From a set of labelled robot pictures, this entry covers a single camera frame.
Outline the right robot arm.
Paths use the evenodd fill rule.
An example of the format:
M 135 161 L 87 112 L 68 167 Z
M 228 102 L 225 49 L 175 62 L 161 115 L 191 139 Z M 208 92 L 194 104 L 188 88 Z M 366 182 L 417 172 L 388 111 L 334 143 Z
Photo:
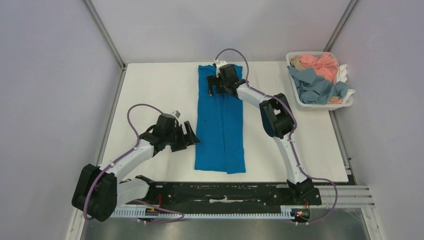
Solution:
M 213 66 L 216 73 L 207 77 L 209 95 L 228 94 L 259 109 L 263 129 L 275 141 L 283 158 L 289 199 L 302 204 L 314 190 L 314 184 L 298 154 L 294 135 L 297 123 L 286 96 L 269 95 L 254 88 L 237 75 L 234 64 L 216 61 Z

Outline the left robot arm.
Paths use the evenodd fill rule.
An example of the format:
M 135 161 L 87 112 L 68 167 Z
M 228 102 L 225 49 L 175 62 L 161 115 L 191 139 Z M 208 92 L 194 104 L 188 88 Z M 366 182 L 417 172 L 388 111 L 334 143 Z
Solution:
M 81 170 L 71 204 L 82 211 L 85 220 L 107 220 L 116 207 L 141 200 L 152 204 L 157 191 L 144 179 L 123 179 L 136 167 L 166 147 L 172 152 L 200 144 L 189 121 L 180 124 L 171 114 L 162 113 L 145 132 L 136 134 L 136 142 L 115 160 L 101 165 L 87 164 Z

